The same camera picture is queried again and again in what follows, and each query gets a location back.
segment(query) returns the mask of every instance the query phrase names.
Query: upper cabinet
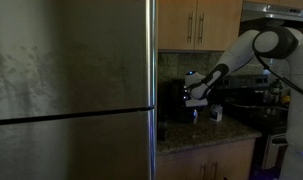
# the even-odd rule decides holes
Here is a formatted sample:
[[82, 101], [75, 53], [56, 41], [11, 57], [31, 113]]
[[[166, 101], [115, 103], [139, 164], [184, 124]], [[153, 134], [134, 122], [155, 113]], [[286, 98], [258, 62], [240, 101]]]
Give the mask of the upper cabinet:
[[158, 47], [226, 50], [238, 37], [242, 0], [159, 0]]
[[303, 0], [246, 0], [246, 1], [303, 9]]

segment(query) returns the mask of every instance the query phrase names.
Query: kitchen appliance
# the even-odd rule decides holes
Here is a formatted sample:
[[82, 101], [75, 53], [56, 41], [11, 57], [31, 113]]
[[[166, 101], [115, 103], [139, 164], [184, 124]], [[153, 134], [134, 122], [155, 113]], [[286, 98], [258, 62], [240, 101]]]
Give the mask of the kitchen appliance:
[[154, 179], [155, 1], [0, 1], [0, 180]]
[[284, 26], [303, 31], [303, 9], [244, 1], [240, 34], [250, 29]]
[[282, 165], [287, 147], [285, 132], [288, 110], [280, 105], [265, 103], [269, 90], [268, 75], [226, 76], [212, 90], [210, 102], [221, 103], [223, 112], [262, 133], [256, 139], [252, 175]]
[[186, 107], [188, 99], [184, 79], [173, 79], [162, 84], [163, 90], [159, 97], [159, 120], [196, 124], [205, 106]]

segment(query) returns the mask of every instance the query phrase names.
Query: wooden cabinet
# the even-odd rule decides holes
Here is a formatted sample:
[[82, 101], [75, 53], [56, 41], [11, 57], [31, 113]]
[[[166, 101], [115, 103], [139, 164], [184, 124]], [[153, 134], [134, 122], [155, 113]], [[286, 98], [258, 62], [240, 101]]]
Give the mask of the wooden cabinet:
[[157, 158], [157, 180], [247, 180], [254, 139]]
[[225, 50], [239, 33], [242, 0], [159, 0], [158, 47]]
[[303, 0], [246, 0], [246, 1], [303, 9]]

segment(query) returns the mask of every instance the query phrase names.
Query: bottle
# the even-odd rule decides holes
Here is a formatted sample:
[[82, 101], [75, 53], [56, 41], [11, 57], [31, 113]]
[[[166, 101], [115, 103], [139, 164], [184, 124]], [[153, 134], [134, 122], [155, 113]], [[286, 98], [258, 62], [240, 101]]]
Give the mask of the bottle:
[[270, 93], [273, 95], [273, 102], [279, 103], [281, 99], [281, 90], [283, 89], [283, 85], [280, 79], [276, 79], [270, 84]]

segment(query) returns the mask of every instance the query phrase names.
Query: cabinet handle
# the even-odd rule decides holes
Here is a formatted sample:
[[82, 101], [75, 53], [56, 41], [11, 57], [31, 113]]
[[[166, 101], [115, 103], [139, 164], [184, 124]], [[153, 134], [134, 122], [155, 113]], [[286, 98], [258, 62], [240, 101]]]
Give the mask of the cabinet handle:
[[213, 171], [213, 180], [216, 180], [217, 179], [217, 171], [218, 171], [218, 162], [212, 163], [212, 166], [214, 168], [214, 171]]
[[188, 17], [188, 42], [192, 41], [193, 15], [194, 15], [194, 13], [192, 12], [191, 14], [189, 14], [189, 17]]
[[201, 166], [201, 170], [203, 170], [202, 180], [205, 180], [205, 171], [206, 171], [206, 169], [207, 169], [207, 166], [205, 164]]
[[203, 43], [203, 29], [204, 29], [204, 13], [202, 14], [202, 16], [200, 17], [200, 21], [199, 21], [199, 34], [198, 34], [198, 41], [199, 43]]

